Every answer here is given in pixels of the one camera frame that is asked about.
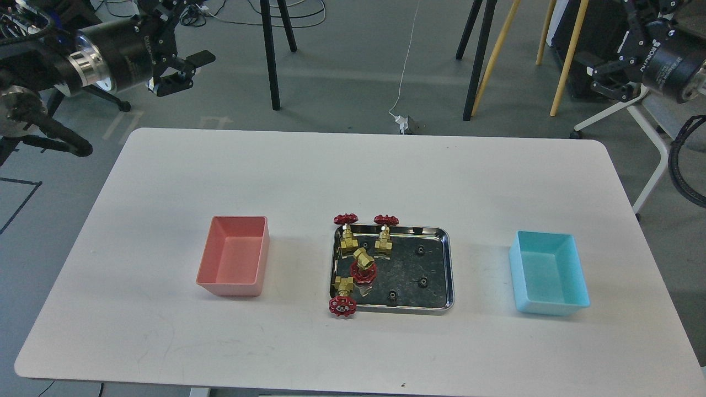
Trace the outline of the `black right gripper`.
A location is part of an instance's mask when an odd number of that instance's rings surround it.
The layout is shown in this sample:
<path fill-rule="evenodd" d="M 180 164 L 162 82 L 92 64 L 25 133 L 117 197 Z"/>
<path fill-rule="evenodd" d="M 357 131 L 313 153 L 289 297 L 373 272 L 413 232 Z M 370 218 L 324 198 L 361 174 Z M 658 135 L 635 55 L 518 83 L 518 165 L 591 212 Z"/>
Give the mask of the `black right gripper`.
<path fill-rule="evenodd" d="M 685 103 L 704 95 L 704 35 L 679 26 L 675 14 L 688 1 L 621 1 L 628 31 L 617 60 L 587 54 L 591 90 L 627 103 L 640 85 Z"/>

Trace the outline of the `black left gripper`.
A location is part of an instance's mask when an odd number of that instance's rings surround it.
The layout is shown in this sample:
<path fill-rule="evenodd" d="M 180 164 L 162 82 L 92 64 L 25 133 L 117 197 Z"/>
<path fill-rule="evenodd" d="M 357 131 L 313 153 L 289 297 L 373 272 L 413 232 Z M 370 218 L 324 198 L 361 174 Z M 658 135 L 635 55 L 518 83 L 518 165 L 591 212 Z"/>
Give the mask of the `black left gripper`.
<path fill-rule="evenodd" d="M 76 72 L 81 86 L 120 92 L 146 84 L 165 97 L 192 88 L 197 68 L 216 60 L 209 50 L 178 56 L 175 28 L 189 1 L 138 1 L 138 13 L 78 30 Z"/>

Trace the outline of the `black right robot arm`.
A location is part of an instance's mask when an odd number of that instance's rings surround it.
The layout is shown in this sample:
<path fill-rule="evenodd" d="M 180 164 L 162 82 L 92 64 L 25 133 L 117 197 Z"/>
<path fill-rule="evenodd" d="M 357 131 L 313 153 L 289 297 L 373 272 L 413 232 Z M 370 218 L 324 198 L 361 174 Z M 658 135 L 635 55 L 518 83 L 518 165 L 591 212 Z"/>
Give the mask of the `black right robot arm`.
<path fill-rule="evenodd" d="M 704 124 L 704 115 L 691 116 L 668 147 L 637 108 L 649 94 L 678 104 L 704 94 L 704 39 L 679 28 L 673 19 L 683 1 L 623 1 L 621 5 L 628 29 L 616 57 L 607 61 L 589 52 L 575 56 L 592 77 L 592 90 L 616 103 L 577 124 L 571 136 L 578 138 L 585 126 L 628 110 L 660 151 L 660 163 L 633 204 L 634 213 L 640 212 L 666 171 L 683 197 L 704 207 L 704 195 L 685 181 L 678 165 L 682 146 Z"/>

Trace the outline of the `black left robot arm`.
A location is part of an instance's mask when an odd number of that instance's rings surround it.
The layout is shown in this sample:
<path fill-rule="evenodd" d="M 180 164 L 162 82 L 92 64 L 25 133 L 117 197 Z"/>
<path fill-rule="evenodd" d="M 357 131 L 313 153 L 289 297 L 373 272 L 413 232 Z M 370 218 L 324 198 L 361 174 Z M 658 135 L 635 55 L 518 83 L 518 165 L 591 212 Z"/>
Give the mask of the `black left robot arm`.
<path fill-rule="evenodd" d="M 146 84 L 157 97 L 192 87 L 207 50 L 178 56 L 175 28 L 195 1 L 135 1 L 133 15 L 78 28 L 72 11 L 88 4 L 2 2 L 2 161 L 17 145 L 91 155 L 91 144 L 55 120 L 66 97 L 89 93 L 130 111 L 116 93 Z"/>

